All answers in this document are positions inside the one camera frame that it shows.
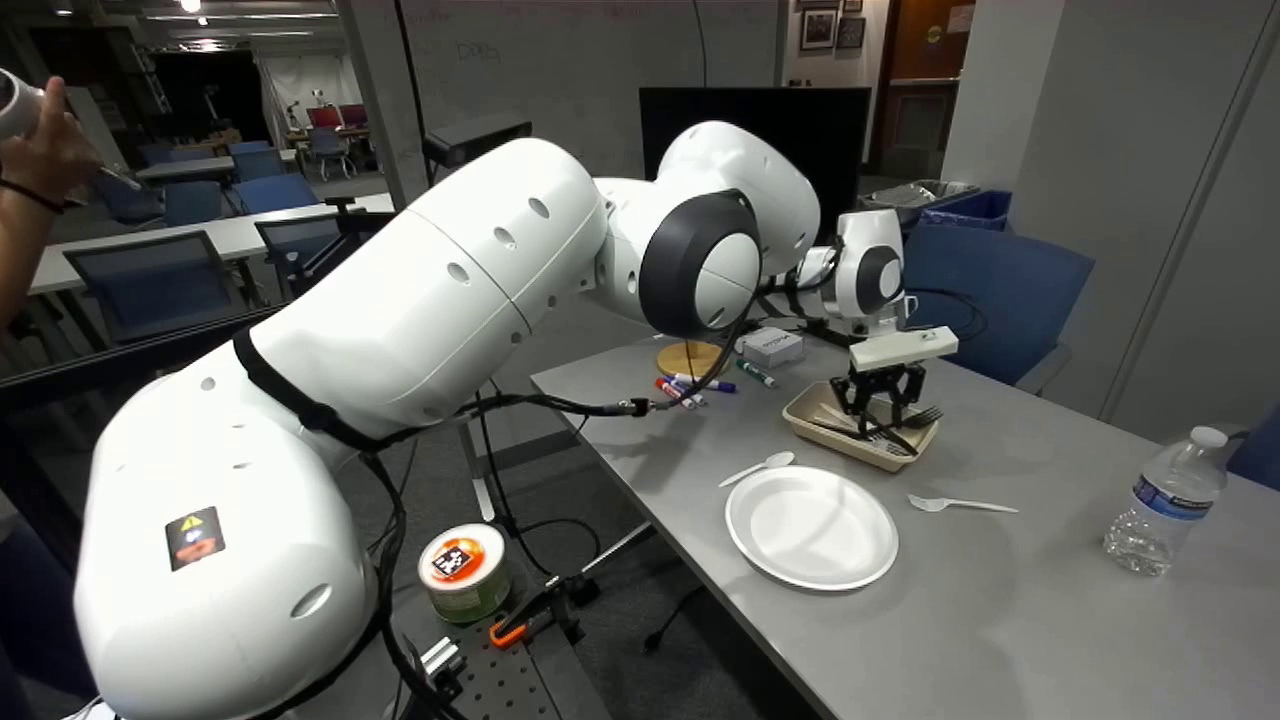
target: plastic bottle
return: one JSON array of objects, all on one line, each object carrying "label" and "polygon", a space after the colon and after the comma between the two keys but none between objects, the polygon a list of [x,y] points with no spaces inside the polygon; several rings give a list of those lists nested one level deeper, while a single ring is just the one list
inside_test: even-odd
[{"label": "plastic bottle", "polygon": [[1211,465],[1228,437],[1193,427],[1193,437],[1157,450],[1133,485],[1126,508],[1110,518],[1102,552],[1133,574],[1163,574],[1193,527],[1221,501],[1228,471]]}]

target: black monitor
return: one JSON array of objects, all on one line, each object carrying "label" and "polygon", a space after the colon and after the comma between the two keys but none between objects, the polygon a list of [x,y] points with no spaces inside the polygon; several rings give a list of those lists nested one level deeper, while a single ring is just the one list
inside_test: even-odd
[{"label": "black monitor", "polygon": [[784,151],[814,189],[823,227],[854,205],[864,160],[864,89],[640,89],[644,175],[695,118],[729,118]]}]

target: person's hand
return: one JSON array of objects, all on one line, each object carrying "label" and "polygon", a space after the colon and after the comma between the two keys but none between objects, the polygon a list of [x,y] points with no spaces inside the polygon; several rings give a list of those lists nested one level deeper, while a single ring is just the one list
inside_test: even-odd
[{"label": "person's hand", "polygon": [[0,140],[0,175],[52,201],[68,205],[101,167],[78,125],[68,115],[68,84],[52,75],[40,98],[40,125],[25,140]]}]

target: blue chair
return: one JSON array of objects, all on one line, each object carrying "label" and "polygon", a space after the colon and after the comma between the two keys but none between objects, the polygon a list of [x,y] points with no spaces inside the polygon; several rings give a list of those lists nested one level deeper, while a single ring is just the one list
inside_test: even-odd
[{"label": "blue chair", "polygon": [[302,262],[311,255],[318,255],[323,249],[335,249],[335,241],[342,236],[335,216],[255,224],[255,231],[266,243],[266,259],[275,266],[280,297],[295,297]]},{"label": "blue chair", "polygon": [[235,179],[255,179],[255,175],[282,175],[280,151],[266,147],[232,147]]},{"label": "blue chair", "polygon": [[170,144],[139,144],[139,157],[145,157],[148,164],[166,164]]},{"label": "blue chair", "polygon": [[247,319],[202,231],[68,251],[115,342]]},{"label": "blue chair", "polygon": [[266,151],[271,144],[266,140],[240,140],[240,144],[227,144],[227,151]]},{"label": "blue chair", "polygon": [[1280,406],[1264,414],[1232,450],[1228,471],[1280,488]]},{"label": "blue chair", "polygon": [[107,207],[115,224],[148,224],[164,216],[164,201],[122,175],[94,173],[91,195]]},{"label": "blue chair", "polygon": [[215,179],[182,179],[164,189],[166,224],[202,224],[222,216],[222,189]]},{"label": "blue chair", "polygon": [[166,151],[166,164],[202,160],[202,157],[208,157],[208,147],[199,147],[199,144],[174,144],[174,147]]},{"label": "blue chair", "polygon": [[1091,271],[1067,249],[963,224],[920,224],[904,262],[904,287],[920,297],[911,324],[950,324],[950,358],[998,382],[1020,382],[1057,352]]},{"label": "blue chair", "polygon": [[251,213],[271,213],[271,207],[302,207],[302,205],[318,205],[318,201],[302,175],[282,173],[282,175],[240,179],[232,189],[232,205],[251,216]]},{"label": "blue chair", "polygon": [[326,167],[346,175],[346,140],[335,128],[308,128],[308,160],[316,164],[318,179],[326,179]]}]

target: white paper plate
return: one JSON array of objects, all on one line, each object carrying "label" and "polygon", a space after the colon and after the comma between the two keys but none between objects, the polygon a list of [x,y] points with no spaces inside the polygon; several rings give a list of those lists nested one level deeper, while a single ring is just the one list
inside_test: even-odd
[{"label": "white paper plate", "polygon": [[733,544],[769,574],[853,593],[895,559],[895,524],[876,494],[823,469],[769,469],[729,493]]}]

